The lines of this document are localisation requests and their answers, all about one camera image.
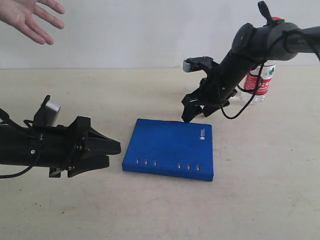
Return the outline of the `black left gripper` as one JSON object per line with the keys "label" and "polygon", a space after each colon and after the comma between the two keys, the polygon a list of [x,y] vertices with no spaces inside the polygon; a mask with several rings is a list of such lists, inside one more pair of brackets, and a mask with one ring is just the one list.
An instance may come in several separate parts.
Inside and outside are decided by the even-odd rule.
{"label": "black left gripper", "polygon": [[118,155],[122,151],[119,141],[92,128],[89,117],[77,116],[68,126],[50,126],[48,135],[50,152],[57,161],[49,166],[50,178],[60,178],[64,171],[68,178],[72,178],[108,168],[108,155]]}

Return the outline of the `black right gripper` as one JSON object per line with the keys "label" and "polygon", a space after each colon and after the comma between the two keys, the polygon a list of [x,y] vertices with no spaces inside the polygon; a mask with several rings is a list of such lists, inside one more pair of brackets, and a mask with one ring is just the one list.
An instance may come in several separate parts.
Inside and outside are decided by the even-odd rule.
{"label": "black right gripper", "polygon": [[213,73],[202,78],[198,88],[186,94],[181,103],[181,115],[185,123],[190,123],[198,115],[209,117],[222,107],[230,104],[235,95],[238,77],[233,74]]}

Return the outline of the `person's open hand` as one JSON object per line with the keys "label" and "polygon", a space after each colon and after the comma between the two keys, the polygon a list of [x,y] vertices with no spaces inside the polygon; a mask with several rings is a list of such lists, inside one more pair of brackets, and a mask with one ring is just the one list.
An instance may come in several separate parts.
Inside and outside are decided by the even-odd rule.
{"label": "person's open hand", "polygon": [[65,24],[38,3],[49,7],[63,15],[65,8],[56,0],[2,0],[0,2],[0,21],[15,28],[17,31],[39,45],[53,45],[53,38],[36,23],[33,16],[62,30]]}

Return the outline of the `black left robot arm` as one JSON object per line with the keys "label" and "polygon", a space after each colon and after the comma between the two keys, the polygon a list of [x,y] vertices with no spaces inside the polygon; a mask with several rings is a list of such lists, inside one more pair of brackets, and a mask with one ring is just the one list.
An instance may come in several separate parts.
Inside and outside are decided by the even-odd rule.
{"label": "black left robot arm", "polygon": [[78,116],[69,126],[0,126],[0,163],[48,168],[51,178],[108,168],[109,156],[121,151],[120,142],[93,129],[88,117]]}

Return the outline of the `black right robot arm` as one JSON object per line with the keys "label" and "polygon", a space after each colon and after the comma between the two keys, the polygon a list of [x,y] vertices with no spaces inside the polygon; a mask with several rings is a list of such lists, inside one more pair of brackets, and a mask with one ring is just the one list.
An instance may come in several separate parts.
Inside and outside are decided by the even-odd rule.
{"label": "black right robot arm", "polygon": [[237,93],[237,86],[251,70],[267,61],[289,61],[299,53],[320,54],[318,26],[301,29],[282,20],[261,27],[244,24],[220,63],[209,56],[183,61],[184,72],[204,71],[206,76],[196,90],[182,99],[182,120],[189,123],[200,114],[208,117],[227,107],[229,99]]}

